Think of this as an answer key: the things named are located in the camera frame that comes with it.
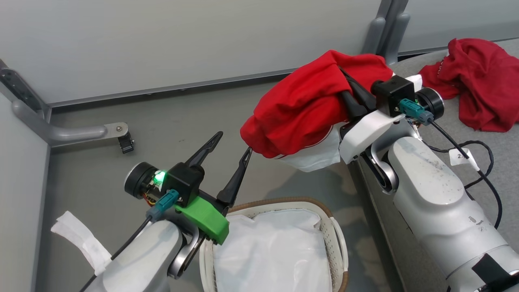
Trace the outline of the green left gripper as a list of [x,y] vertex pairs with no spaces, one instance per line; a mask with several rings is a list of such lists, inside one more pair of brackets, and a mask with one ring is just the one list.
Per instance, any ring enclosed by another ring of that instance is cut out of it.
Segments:
[[[187,166],[201,166],[206,157],[216,148],[223,135],[223,131],[215,133],[209,141],[187,159]],[[216,198],[200,190],[199,195],[186,206],[180,205],[184,203],[181,194],[178,195],[174,205],[176,211],[183,214],[216,244],[222,245],[229,235],[229,221],[226,219],[226,215],[230,206],[235,204],[251,155],[252,148],[248,147],[239,160],[235,173]]]

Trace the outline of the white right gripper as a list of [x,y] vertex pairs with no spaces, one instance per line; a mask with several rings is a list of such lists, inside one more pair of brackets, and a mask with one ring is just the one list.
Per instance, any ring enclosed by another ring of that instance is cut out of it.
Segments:
[[345,133],[339,145],[341,159],[349,164],[356,160],[374,141],[380,138],[395,123],[405,118],[403,114],[390,117],[376,109],[376,98],[342,67],[339,70],[345,76],[352,92],[341,91],[340,98],[345,104],[349,122],[357,122]]

